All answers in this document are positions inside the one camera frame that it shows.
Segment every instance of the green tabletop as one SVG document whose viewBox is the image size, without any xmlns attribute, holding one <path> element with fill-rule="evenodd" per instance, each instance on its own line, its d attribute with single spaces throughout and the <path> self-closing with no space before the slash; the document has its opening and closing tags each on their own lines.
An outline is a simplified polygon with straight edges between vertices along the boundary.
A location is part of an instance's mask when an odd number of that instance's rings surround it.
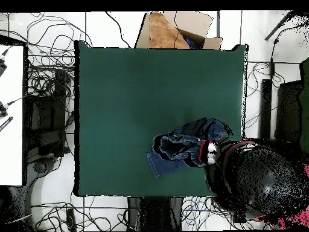
<svg viewBox="0 0 309 232">
<path fill-rule="evenodd" d="M 78 194 L 212 196 L 202 169 L 156 179 L 145 153 L 157 134 L 202 117 L 224 121 L 240 139 L 245 52 L 79 42 Z"/>
</svg>

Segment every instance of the brown cardboard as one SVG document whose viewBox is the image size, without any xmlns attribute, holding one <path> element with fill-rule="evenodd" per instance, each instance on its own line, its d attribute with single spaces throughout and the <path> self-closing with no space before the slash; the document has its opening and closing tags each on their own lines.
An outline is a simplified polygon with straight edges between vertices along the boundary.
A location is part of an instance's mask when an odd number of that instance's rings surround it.
<svg viewBox="0 0 309 232">
<path fill-rule="evenodd" d="M 190 49 L 180 32 L 171 25 L 162 13 L 151 13 L 150 21 L 150 48 L 163 49 Z"/>
<path fill-rule="evenodd" d="M 176 11 L 165 11 L 164 16 L 168 22 L 172 23 L 176 27 L 174 22 L 175 12 Z M 198 46 L 201 46 L 205 41 L 203 44 L 203 49 L 218 50 L 220 48 L 222 39 L 220 40 L 220 38 L 213 38 L 213 40 L 209 40 L 212 38 L 207 38 L 207 40 L 205 40 L 212 20 L 213 18 L 209 15 L 199 13 L 197 11 L 178 11 L 176 15 L 176 23 L 182 35 L 196 42 Z M 146 14 L 144 24 L 136 42 L 136 48 L 149 48 L 149 43 L 150 22 L 149 14 Z"/>
<path fill-rule="evenodd" d="M 177 13 L 164 11 L 164 16 L 170 24 L 179 29 L 183 36 L 192 39 L 198 45 L 204 42 L 213 20 L 209 15 L 197 11 L 177 11 Z"/>
<path fill-rule="evenodd" d="M 141 32 L 136 43 L 136 48 L 149 48 L 150 43 L 150 23 L 149 14 L 145 15 L 144 24 L 142 25 Z"/>
<path fill-rule="evenodd" d="M 219 50 L 222 43 L 222 38 L 205 38 L 203 49 Z"/>
</svg>

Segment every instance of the black electronic device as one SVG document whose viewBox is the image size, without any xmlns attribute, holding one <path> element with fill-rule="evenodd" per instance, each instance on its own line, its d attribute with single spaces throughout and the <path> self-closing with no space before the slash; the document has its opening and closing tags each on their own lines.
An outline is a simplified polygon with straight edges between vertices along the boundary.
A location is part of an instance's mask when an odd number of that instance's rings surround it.
<svg viewBox="0 0 309 232">
<path fill-rule="evenodd" d="M 50 97 L 32 95 L 25 99 L 27 118 L 28 163 L 40 156 L 65 154 L 66 71 L 55 71 L 55 90 Z"/>
<path fill-rule="evenodd" d="M 7 109 L 4 107 L 0 101 L 0 119 L 7 116 Z"/>
<path fill-rule="evenodd" d="M 301 105 L 299 94 L 302 91 L 301 80 L 283 83 L 278 89 L 278 107 L 275 138 L 299 143 L 301 135 Z"/>
<path fill-rule="evenodd" d="M 261 84 L 260 138 L 270 138 L 272 117 L 272 81 L 263 79 Z"/>
<path fill-rule="evenodd" d="M 4 73 L 4 71 L 7 69 L 7 65 L 4 63 L 3 60 L 0 59 L 0 76 Z"/>
</svg>

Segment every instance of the blue jeans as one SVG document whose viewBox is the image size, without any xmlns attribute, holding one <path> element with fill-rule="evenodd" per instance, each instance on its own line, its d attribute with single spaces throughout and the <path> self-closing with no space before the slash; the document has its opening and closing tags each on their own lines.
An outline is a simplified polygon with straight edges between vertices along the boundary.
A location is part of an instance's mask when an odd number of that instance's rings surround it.
<svg viewBox="0 0 309 232">
<path fill-rule="evenodd" d="M 199 158 L 202 140 L 222 142 L 232 135 L 231 129 L 214 118 L 201 118 L 154 138 L 153 148 L 146 158 L 156 178 L 185 166 L 203 167 Z"/>
</svg>

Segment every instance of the white cable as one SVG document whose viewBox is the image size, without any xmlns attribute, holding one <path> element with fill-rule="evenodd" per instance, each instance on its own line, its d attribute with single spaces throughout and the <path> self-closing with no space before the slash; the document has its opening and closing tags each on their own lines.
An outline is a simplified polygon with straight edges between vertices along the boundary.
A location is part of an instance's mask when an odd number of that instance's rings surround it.
<svg viewBox="0 0 309 232">
<path fill-rule="evenodd" d="M 15 221 L 13 221 L 13 222 L 7 222 L 6 224 L 12 224 L 12 223 L 14 223 L 14 222 L 21 221 L 21 220 L 23 220 L 23 219 L 26 219 L 26 218 L 30 217 L 32 214 L 29 214 L 29 215 L 27 215 L 27 216 L 25 216 L 25 217 L 22 217 L 22 218 L 20 218 L 20 219 L 17 219 L 17 220 L 15 220 Z"/>
</svg>

